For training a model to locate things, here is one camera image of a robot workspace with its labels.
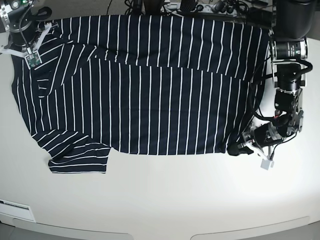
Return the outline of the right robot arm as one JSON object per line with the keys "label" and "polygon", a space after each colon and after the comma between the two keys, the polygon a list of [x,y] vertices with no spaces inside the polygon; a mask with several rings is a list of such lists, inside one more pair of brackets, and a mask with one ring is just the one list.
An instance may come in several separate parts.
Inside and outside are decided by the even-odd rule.
{"label": "right robot arm", "polygon": [[44,6],[32,13],[34,0],[2,0],[0,2],[0,32],[9,33],[7,45],[0,46],[0,53],[24,58],[37,52],[49,30],[45,20],[52,16],[52,9]]}

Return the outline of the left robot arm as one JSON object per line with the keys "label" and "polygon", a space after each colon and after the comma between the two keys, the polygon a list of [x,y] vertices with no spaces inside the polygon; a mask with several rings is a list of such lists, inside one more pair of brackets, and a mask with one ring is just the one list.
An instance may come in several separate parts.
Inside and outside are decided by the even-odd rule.
{"label": "left robot arm", "polygon": [[[313,70],[313,65],[307,61],[307,34],[316,8],[315,0],[273,1],[274,17],[269,31],[272,73],[250,81],[247,102],[253,116],[265,123],[259,127],[249,126],[242,133],[242,140],[227,148],[230,156],[254,152],[264,156],[263,149],[268,147],[265,159],[272,161],[276,147],[295,138],[302,130],[302,92],[306,74]],[[260,105],[255,96],[258,86],[268,79],[272,79],[275,88],[274,116],[258,114]]]}

